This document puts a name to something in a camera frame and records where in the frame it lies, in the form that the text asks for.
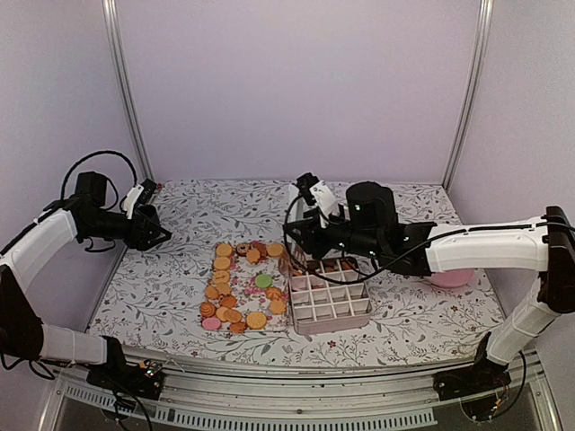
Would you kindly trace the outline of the metal serving tongs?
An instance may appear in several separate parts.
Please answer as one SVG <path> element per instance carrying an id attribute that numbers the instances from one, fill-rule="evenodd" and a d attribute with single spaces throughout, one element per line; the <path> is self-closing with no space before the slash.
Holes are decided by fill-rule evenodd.
<path id="1" fill-rule="evenodd" d="M 303 256 L 301 248 L 294 243 L 288 243 L 283 246 L 283 249 L 284 250 L 279 257 L 279 272 L 285 277 L 292 277 L 294 275 L 300 276 L 300 268 L 293 263 L 293 260 L 289 255 L 300 259 Z"/>

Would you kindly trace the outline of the metal divided cookie tin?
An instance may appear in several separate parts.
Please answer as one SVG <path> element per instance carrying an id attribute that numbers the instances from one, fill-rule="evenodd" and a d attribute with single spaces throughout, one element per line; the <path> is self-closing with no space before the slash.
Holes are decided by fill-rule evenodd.
<path id="1" fill-rule="evenodd" d="M 306 262 L 311 272 L 294 269 L 288 279 L 292 321 L 297 334 L 318 335 L 365 327 L 372 304 L 352 257 Z"/>

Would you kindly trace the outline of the swirl orange cookie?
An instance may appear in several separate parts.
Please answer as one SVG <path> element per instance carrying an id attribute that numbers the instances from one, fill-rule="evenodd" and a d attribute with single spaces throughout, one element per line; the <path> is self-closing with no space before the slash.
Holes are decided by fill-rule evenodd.
<path id="1" fill-rule="evenodd" d="M 202 318 L 213 317 L 216 314 L 216 311 L 216 306 L 210 302 L 203 302 L 199 308 L 199 312 Z"/>

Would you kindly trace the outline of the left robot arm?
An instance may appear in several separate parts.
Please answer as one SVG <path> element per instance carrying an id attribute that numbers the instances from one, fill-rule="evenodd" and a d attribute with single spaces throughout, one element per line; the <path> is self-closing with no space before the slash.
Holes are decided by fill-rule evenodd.
<path id="1" fill-rule="evenodd" d="M 43 322 L 26 296 L 42 269 L 71 242 L 98 238 L 149 251 L 171 239 L 150 203 L 156 183 L 146 179 L 135 184 L 114 212 L 105 206 L 108 182 L 97 172 L 80 173 L 74 194 L 50 203 L 2 250 L 1 357 L 11 356 L 16 364 L 26 362 L 31 369 L 83 365 L 91 385 L 156 399 L 164 382 L 158 365 L 150 360 L 129 364 L 114 337 Z"/>

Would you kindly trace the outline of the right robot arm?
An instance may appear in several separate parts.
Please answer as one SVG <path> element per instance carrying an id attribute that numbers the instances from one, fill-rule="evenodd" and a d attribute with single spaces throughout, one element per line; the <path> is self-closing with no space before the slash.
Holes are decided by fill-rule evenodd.
<path id="1" fill-rule="evenodd" d="M 283 235 L 313 259 L 331 251 L 369 258 L 378 271 L 429 277 L 471 268 L 519 268 L 538 276 L 525 298 L 480 341 L 473 363 L 433 377 L 441 400 L 509 384 L 509 363 L 557 317 L 574 311 L 574 228 L 560 207 L 507 224 L 402 224 L 394 194 L 373 181 L 351 185 L 340 204 L 306 173 L 288 188 Z"/>

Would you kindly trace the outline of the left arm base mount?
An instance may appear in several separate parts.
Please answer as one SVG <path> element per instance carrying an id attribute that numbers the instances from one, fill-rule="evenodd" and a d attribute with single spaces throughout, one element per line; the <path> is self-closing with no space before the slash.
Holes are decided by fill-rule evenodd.
<path id="1" fill-rule="evenodd" d="M 147 365 L 118 364 L 88 365 L 86 381 L 109 391 L 136 395 L 146 400 L 159 400 L 165 374 Z"/>

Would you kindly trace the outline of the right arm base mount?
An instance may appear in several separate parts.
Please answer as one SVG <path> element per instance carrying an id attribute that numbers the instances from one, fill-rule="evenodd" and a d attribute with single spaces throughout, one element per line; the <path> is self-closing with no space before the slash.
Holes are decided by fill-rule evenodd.
<path id="1" fill-rule="evenodd" d="M 474 364 L 433 376 L 433 389 L 439 399 L 460 400 L 464 414 L 475 422 L 495 417 L 510 383 L 507 367 L 500 365 Z"/>

